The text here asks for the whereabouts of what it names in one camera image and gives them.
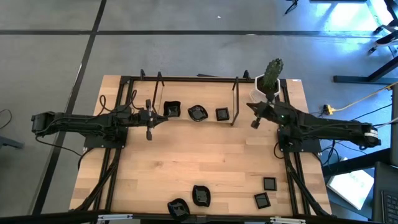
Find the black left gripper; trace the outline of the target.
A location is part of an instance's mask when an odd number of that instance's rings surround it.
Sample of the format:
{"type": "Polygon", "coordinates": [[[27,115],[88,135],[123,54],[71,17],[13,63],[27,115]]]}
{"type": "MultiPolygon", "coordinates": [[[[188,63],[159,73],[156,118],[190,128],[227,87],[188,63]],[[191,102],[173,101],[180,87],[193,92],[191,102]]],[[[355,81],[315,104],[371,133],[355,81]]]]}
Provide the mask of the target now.
{"type": "MultiPolygon", "coordinates": [[[[139,116],[141,124],[147,128],[146,139],[152,140],[151,129],[153,125],[153,117],[152,117],[152,103],[150,99],[146,100],[145,107],[139,110],[139,116]]],[[[168,117],[162,116],[160,114],[155,114],[155,118],[156,118],[156,120],[154,121],[155,126],[168,121],[168,117]]]]}

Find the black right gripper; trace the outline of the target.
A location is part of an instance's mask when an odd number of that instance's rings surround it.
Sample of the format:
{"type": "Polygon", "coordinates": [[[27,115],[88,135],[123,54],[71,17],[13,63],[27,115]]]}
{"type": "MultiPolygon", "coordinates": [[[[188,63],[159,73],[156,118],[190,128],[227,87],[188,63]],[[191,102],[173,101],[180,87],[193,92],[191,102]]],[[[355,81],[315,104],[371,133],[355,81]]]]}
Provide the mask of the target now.
{"type": "Polygon", "coordinates": [[[259,103],[246,103],[246,105],[253,110],[256,119],[251,123],[251,127],[257,129],[260,125],[260,120],[265,118],[276,124],[282,124],[282,118],[274,109],[274,104],[271,101],[259,103]]]}

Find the small black square plate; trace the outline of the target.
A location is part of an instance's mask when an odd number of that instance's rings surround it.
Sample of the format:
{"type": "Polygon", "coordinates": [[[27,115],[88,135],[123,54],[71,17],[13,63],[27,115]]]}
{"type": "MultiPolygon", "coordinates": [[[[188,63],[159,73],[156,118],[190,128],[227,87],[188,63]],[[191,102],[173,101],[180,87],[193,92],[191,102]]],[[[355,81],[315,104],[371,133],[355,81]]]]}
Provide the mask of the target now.
{"type": "Polygon", "coordinates": [[[277,179],[275,177],[263,177],[264,190],[277,191],[277,179]]]}
{"type": "Polygon", "coordinates": [[[254,199],[258,209],[267,208],[271,206],[268,194],[266,192],[256,194],[254,196],[254,199]]]}
{"type": "Polygon", "coordinates": [[[216,120],[217,121],[227,121],[229,120],[229,110],[227,107],[225,108],[217,108],[215,109],[216,120]]]}

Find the white hexagonal plant pot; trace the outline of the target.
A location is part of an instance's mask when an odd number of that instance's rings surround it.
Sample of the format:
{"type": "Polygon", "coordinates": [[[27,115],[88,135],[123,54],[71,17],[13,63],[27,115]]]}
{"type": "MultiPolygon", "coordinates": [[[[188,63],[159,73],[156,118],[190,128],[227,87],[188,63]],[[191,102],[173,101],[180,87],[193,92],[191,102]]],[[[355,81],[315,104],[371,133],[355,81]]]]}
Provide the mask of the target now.
{"type": "Polygon", "coordinates": [[[259,88],[263,76],[264,75],[259,75],[254,79],[254,88],[249,93],[249,97],[253,103],[259,103],[261,101],[265,103],[271,101],[274,103],[281,92],[280,79],[276,79],[275,90],[272,90],[270,93],[263,93],[259,88]]]}

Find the green cactus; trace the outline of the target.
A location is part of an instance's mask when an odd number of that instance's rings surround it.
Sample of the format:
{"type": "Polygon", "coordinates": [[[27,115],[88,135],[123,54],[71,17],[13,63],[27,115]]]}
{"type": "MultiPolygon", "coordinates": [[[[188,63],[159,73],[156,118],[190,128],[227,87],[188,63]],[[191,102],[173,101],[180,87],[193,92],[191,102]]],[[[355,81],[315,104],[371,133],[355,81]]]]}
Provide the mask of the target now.
{"type": "Polygon", "coordinates": [[[284,63],[281,58],[275,58],[269,62],[261,80],[261,91],[263,93],[275,93],[277,91],[277,79],[281,74],[283,67],[284,63]]]}

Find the black desk foot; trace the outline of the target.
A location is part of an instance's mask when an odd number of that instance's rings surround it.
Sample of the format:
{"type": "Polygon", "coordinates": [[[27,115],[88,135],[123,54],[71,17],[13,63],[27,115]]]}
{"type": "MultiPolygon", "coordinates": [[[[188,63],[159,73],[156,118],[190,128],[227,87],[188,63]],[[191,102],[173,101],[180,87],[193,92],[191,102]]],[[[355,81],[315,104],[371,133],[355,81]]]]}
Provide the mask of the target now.
{"type": "Polygon", "coordinates": [[[398,82],[398,78],[384,78],[389,72],[398,67],[398,56],[387,62],[378,70],[366,77],[357,76],[342,76],[335,75],[333,81],[335,83],[357,83],[357,84],[375,84],[375,85],[390,85],[398,82]]]}

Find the black stand legs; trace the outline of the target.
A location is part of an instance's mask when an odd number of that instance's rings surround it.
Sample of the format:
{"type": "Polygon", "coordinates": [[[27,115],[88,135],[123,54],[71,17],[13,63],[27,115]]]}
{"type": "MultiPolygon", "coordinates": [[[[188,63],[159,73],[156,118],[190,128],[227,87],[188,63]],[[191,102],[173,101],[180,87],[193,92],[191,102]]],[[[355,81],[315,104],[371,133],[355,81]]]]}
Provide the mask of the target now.
{"type": "Polygon", "coordinates": [[[285,15],[287,15],[288,13],[293,11],[298,6],[298,2],[299,2],[299,0],[287,0],[287,1],[291,1],[291,5],[284,12],[285,15]]]}

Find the black desk beam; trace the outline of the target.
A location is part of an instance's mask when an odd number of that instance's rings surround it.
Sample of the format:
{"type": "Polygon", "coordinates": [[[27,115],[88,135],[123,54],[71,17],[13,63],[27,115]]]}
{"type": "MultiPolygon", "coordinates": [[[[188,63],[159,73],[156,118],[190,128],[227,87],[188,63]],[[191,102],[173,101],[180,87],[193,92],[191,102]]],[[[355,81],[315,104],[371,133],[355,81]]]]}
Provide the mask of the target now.
{"type": "Polygon", "coordinates": [[[324,166],[322,168],[322,172],[324,177],[331,177],[334,175],[340,175],[374,167],[376,162],[398,166],[398,151],[388,148],[367,155],[355,157],[353,159],[339,161],[332,165],[324,166]]]}

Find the white board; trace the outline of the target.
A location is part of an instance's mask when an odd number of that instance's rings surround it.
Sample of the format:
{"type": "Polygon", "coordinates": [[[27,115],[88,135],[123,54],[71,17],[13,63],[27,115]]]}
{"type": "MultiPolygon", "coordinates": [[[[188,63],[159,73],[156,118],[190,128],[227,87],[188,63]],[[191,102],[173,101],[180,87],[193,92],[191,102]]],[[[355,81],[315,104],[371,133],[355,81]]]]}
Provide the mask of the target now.
{"type": "Polygon", "coordinates": [[[327,187],[357,210],[362,209],[374,184],[374,178],[363,170],[335,175],[327,187]]]}

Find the grey panel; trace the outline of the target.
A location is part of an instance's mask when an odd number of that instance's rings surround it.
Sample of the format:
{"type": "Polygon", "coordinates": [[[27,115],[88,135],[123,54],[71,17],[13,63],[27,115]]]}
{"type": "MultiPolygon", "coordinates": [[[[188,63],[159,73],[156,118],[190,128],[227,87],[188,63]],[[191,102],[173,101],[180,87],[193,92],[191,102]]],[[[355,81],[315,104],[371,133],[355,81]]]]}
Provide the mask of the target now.
{"type": "Polygon", "coordinates": [[[392,92],[392,119],[391,125],[391,152],[390,161],[393,166],[398,167],[398,90],[392,92]]]}

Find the dark grey laptop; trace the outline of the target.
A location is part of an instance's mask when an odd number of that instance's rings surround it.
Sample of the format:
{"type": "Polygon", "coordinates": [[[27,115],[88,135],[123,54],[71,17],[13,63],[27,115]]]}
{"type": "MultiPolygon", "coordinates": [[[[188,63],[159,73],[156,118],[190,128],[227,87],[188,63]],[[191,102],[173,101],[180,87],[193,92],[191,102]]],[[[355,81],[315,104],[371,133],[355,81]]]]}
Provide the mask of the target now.
{"type": "Polygon", "coordinates": [[[374,170],[372,221],[398,224],[398,168],[381,162],[374,170]]]}

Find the office chair base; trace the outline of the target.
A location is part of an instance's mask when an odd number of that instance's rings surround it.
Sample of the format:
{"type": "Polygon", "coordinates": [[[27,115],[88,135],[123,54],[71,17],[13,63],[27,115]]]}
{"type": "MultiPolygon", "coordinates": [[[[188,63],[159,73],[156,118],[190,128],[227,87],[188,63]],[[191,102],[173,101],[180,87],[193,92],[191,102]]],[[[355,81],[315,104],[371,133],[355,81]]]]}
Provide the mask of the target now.
{"type": "Polygon", "coordinates": [[[398,23],[380,25],[373,31],[373,34],[376,35],[380,33],[383,29],[388,30],[389,34],[381,37],[380,39],[377,39],[373,43],[373,46],[368,50],[368,55],[371,55],[373,52],[375,52],[378,47],[398,45],[398,23]]]}

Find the grey floor object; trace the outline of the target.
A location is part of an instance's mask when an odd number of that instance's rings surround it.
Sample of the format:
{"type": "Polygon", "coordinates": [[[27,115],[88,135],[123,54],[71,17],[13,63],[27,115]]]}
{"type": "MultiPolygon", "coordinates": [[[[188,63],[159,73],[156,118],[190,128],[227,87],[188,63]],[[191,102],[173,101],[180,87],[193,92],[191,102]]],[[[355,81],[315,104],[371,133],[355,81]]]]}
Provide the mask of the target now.
{"type": "Polygon", "coordinates": [[[16,149],[22,149],[24,147],[24,143],[0,136],[0,149],[3,146],[9,146],[9,147],[13,147],[16,149]]]}

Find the black rig beam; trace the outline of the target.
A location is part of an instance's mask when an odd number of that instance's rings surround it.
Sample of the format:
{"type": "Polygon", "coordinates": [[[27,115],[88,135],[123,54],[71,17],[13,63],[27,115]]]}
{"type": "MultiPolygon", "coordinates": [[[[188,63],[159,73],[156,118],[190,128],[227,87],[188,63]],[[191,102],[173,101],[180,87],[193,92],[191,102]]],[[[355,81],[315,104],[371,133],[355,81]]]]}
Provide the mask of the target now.
{"type": "MultiPolygon", "coordinates": [[[[23,215],[14,217],[0,217],[0,224],[79,224],[97,222],[98,216],[103,214],[123,214],[108,213],[105,210],[98,211],[72,211],[62,213],[45,213],[39,215],[23,215]]],[[[171,215],[165,214],[146,214],[135,213],[133,219],[140,220],[172,220],[171,215]]],[[[205,224],[209,222],[264,222],[270,223],[271,217],[255,216],[226,216],[226,215],[190,215],[182,223],[186,224],[205,224]]],[[[336,217],[322,217],[314,215],[294,215],[292,217],[306,221],[306,224],[383,224],[379,222],[349,220],[336,217]]]]}

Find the wooden shelf with black frame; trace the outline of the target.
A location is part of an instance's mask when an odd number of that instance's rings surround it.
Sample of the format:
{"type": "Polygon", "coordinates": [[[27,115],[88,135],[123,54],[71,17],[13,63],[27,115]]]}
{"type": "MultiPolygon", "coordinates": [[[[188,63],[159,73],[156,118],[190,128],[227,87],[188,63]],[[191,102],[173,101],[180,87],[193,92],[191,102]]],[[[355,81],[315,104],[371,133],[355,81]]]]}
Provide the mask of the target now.
{"type": "Polygon", "coordinates": [[[203,106],[208,118],[196,123],[228,123],[234,125],[239,112],[239,78],[220,77],[162,77],[158,76],[154,93],[154,109],[158,114],[164,113],[165,101],[180,101],[179,117],[168,117],[169,120],[192,121],[188,108],[195,105],[203,106]],[[229,110],[229,120],[217,121],[215,109],[229,110]]]}

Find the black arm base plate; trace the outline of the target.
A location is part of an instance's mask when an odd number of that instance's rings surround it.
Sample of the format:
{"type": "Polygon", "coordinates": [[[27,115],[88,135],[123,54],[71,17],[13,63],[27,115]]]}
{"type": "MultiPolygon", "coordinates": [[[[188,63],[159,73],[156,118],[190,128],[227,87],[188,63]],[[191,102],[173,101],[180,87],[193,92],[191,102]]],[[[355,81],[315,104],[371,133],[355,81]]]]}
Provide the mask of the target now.
{"type": "Polygon", "coordinates": [[[85,139],[84,147],[87,148],[122,148],[126,145],[126,138],[117,140],[106,140],[99,136],[88,136],[85,139]]]}
{"type": "Polygon", "coordinates": [[[293,138],[285,129],[277,130],[280,150],[283,152],[321,152],[319,140],[293,138]]]}

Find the silver metal bracket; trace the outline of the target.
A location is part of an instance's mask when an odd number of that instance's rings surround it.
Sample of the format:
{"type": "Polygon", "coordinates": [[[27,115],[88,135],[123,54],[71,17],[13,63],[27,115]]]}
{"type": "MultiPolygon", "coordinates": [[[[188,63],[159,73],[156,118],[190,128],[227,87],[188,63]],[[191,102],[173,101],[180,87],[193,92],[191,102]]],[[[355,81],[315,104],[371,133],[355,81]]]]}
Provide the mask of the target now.
{"type": "Polygon", "coordinates": [[[285,217],[271,217],[271,224],[306,224],[305,220],[285,217]]]}
{"type": "Polygon", "coordinates": [[[130,220],[133,219],[133,214],[103,214],[99,215],[97,221],[98,222],[108,222],[115,220],[130,220]]]}

